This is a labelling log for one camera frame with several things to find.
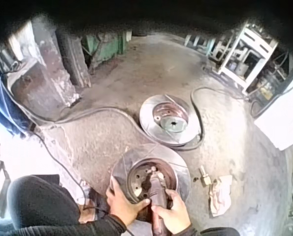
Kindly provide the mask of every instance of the blue cloth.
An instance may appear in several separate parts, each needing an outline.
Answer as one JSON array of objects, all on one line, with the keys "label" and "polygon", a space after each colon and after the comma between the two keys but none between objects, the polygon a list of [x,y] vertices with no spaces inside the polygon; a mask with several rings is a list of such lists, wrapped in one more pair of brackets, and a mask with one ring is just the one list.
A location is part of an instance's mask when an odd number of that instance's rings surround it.
[{"label": "blue cloth", "polygon": [[20,129],[27,130],[30,120],[22,110],[8,97],[2,87],[0,77],[0,124],[12,135],[21,134]]},{"label": "blue cloth", "polygon": [[0,232],[8,232],[14,229],[13,222],[10,218],[0,219]]}]

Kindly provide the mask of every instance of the small metal part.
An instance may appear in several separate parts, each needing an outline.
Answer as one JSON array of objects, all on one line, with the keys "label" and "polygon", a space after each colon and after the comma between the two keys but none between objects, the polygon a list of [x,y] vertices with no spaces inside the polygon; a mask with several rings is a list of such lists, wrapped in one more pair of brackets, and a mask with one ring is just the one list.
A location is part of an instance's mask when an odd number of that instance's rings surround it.
[{"label": "small metal part", "polygon": [[209,176],[209,174],[207,174],[205,172],[205,169],[204,169],[204,166],[200,166],[200,172],[201,172],[201,175],[202,175],[202,182],[205,186],[208,186],[210,185],[212,182],[211,182],[211,178]]},{"label": "small metal part", "polygon": [[188,143],[201,132],[194,109],[184,100],[166,94],[152,96],[143,103],[140,123],[150,137],[172,147]]}]

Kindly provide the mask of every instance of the slotted brake rotor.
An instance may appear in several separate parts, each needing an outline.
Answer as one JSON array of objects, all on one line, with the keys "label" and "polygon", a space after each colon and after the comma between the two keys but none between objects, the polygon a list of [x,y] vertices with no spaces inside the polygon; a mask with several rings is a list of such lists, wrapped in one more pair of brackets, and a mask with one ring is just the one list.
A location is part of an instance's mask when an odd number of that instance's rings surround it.
[{"label": "slotted brake rotor", "polygon": [[179,192],[185,201],[190,190],[190,173],[182,157],[168,147],[145,144],[127,151],[114,166],[112,176],[126,198],[138,203],[149,198],[152,167],[163,174],[166,187]]},{"label": "slotted brake rotor", "polygon": [[166,94],[152,96],[143,103],[140,123],[150,137],[172,147],[185,145],[200,131],[194,109],[184,100]]}]

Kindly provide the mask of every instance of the person's right hand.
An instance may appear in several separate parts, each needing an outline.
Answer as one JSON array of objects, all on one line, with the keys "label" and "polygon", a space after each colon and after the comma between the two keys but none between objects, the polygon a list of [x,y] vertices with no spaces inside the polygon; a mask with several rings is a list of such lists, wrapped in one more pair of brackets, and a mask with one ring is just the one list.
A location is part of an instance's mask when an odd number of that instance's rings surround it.
[{"label": "person's right hand", "polygon": [[189,215],[185,203],[179,194],[170,189],[166,189],[166,193],[171,197],[173,206],[170,210],[161,206],[152,206],[152,211],[163,218],[165,226],[174,235],[185,230],[191,225]]}]

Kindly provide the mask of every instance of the workshop equipment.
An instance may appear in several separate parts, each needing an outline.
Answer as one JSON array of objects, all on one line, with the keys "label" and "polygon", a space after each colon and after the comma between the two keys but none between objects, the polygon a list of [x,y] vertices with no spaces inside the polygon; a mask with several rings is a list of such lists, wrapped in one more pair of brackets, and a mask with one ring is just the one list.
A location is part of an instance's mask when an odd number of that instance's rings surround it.
[{"label": "workshop equipment", "polygon": [[[152,201],[152,206],[167,208],[167,195],[165,192],[166,182],[164,175],[161,172],[156,171],[155,166],[151,168],[151,172],[149,196]],[[152,212],[152,232],[154,236],[169,235],[169,231],[166,228],[163,219],[154,212]]]},{"label": "workshop equipment", "polygon": [[209,174],[207,174],[205,172],[204,166],[200,166],[200,172],[201,172],[201,175],[202,175],[201,181],[202,181],[203,185],[205,185],[205,186],[210,185],[212,183],[211,178],[210,178]]},{"label": "workshop equipment", "polygon": [[[278,42],[265,34],[262,28],[249,23],[244,24],[235,38],[221,66],[215,69],[214,72],[218,75],[224,74],[233,79],[243,88],[242,93],[248,95],[248,87],[268,62]],[[253,60],[256,60],[256,63],[252,68],[249,68],[250,73],[247,74],[248,65],[246,64],[246,60],[251,55],[253,55]],[[231,61],[238,62],[240,65],[239,68],[235,68],[235,71],[228,68],[228,64]]]},{"label": "workshop equipment", "polygon": [[155,141],[177,147],[200,135],[199,119],[192,107],[172,95],[155,95],[140,109],[143,130]]},{"label": "workshop equipment", "polygon": [[[144,144],[128,150],[115,164],[112,176],[126,198],[138,203],[151,197],[152,167],[163,175],[166,188],[176,190],[183,201],[187,199],[191,179],[185,161],[175,151],[159,144]],[[151,221],[148,215],[149,212],[144,212],[137,219]]]}]

